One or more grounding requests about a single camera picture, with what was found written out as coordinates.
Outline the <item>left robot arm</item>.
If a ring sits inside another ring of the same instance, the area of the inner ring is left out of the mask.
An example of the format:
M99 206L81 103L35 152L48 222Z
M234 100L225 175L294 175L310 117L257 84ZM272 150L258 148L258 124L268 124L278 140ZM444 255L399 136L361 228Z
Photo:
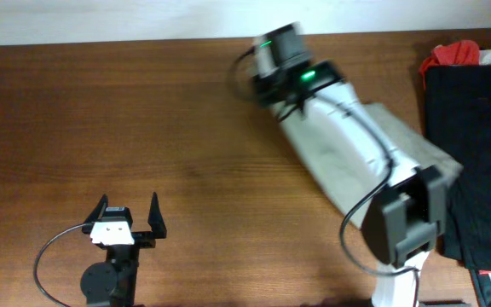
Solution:
M156 247L167 237L167 228L153 194L147 224L148 231L134 231L133 217L126 206L110 206L104 194L84 220L82 232L95 246L106 252L102 262L92 264L81 277L80 288L88 306L116 307L135 304L140 250Z

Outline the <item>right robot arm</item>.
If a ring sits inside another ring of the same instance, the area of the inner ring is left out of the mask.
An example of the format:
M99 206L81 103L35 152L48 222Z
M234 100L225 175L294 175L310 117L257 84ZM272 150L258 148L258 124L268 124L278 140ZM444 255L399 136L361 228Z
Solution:
M342 154L360 179L358 200L338 231L347 258L377 278L371 306L419 305L421 270L446 226L447 187L435 167L423 167L382 130L353 86L330 61L314 63L294 24L253 39L255 94L262 106L282 105L277 119L312 129ZM344 242L352 218L378 264L372 269Z

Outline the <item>black folded garment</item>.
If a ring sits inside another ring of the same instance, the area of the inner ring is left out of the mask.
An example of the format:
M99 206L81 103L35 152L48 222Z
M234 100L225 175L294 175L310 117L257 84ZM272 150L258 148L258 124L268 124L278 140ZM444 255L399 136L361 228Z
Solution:
M426 72L425 134L463 167L448 191L443 254L491 270L491 66Z

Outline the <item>khaki shorts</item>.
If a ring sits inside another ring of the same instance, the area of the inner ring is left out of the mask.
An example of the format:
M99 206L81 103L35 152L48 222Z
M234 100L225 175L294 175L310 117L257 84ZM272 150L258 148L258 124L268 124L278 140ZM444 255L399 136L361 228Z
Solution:
M381 103L367 104L361 113L373 121L378 132L394 154L396 168L391 184L404 181L421 169L435 166L449 187L459 177L463 166L449 154L428 142L395 117ZM343 128L325 121L321 113L312 125L314 135L307 148L312 152L304 156L312 176L331 202L344 214L381 183L385 159L379 145L353 119L345 118L338 110L329 112Z

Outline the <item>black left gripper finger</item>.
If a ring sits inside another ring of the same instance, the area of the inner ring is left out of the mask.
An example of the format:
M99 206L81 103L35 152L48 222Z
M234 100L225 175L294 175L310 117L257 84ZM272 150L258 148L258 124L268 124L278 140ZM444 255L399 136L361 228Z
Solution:
M104 211L106 210L108 205L108 197L106 194L102 195L98 204L95 206L93 211L86 217L84 220L84 226L81 228L83 234L90 234L94 223L101 219Z
M147 223L150 226L155 239L165 239L167 237L167 228L160 210L159 198L156 192L153 192Z

